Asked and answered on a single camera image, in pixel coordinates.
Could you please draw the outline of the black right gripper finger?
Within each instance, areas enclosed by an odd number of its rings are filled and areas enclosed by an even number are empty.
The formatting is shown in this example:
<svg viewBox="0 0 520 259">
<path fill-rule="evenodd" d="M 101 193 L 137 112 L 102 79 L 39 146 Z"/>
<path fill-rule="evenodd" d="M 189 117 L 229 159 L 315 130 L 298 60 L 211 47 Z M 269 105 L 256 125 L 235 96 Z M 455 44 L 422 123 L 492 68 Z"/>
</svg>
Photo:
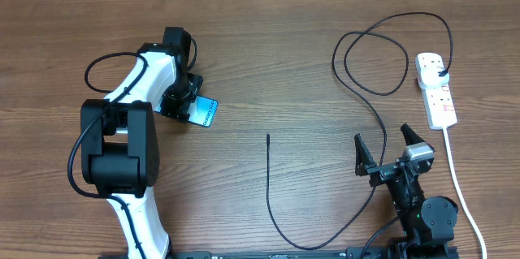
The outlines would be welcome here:
<svg viewBox="0 0 520 259">
<path fill-rule="evenodd" d="M 401 125 L 401 133 L 403 134 L 407 146 L 425 142 L 425 140 L 420 137 L 407 123 Z"/>
<path fill-rule="evenodd" d="M 369 169 L 376 167 L 375 161 L 360 134 L 354 137 L 354 143 L 356 149 L 355 174 L 358 176 L 368 175 Z"/>
</svg>

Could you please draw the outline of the Galaxy smartphone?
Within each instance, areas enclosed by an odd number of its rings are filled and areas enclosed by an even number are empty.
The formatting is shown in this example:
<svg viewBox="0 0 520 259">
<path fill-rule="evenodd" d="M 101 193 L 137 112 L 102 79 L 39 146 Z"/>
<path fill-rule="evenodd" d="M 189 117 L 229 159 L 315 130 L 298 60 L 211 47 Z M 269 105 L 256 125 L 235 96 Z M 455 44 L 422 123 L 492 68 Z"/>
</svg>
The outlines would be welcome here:
<svg viewBox="0 0 520 259">
<path fill-rule="evenodd" d="M 188 121 L 201 127 L 211 127 L 218 107 L 216 100 L 197 96 L 188 108 Z"/>
</svg>

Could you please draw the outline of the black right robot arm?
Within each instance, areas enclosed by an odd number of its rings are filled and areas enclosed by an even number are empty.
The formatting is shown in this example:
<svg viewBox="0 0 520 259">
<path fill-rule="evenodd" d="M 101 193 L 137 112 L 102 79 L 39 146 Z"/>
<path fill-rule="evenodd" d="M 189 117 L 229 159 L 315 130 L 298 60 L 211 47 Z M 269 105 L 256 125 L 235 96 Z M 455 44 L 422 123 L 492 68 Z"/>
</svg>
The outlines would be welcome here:
<svg viewBox="0 0 520 259">
<path fill-rule="evenodd" d="M 374 233 L 363 247 L 349 247 L 347 258 L 439 258 L 459 257 L 457 248 L 450 247 L 454 239 L 458 206 L 446 196 L 426 198 L 418 177 L 428 172 L 434 162 L 435 149 L 403 124 L 401 132 L 406 147 L 393 164 L 378 166 L 361 136 L 354 137 L 358 176 L 368 175 L 372 187 L 386 185 L 392 198 L 396 217 Z M 384 247 L 371 244 L 394 222 L 400 222 L 404 235 L 388 240 Z"/>
</svg>

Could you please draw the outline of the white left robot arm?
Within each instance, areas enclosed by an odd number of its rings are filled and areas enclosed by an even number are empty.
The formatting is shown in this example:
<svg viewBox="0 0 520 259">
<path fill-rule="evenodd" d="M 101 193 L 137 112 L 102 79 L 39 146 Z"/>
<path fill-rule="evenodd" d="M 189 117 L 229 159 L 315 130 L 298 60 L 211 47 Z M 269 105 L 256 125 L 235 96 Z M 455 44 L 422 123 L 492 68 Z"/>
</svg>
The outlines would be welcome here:
<svg viewBox="0 0 520 259">
<path fill-rule="evenodd" d="M 154 198 L 160 164 L 154 113 L 195 122 L 203 82 L 191 73 L 197 44 L 183 28 L 167 27 L 161 42 L 131 56 L 135 67 L 116 89 L 83 103 L 72 152 L 81 154 L 84 181 L 96 188 L 92 198 L 114 209 L 128 244 L 124 256 L 172 258 Z"/>
</svg>

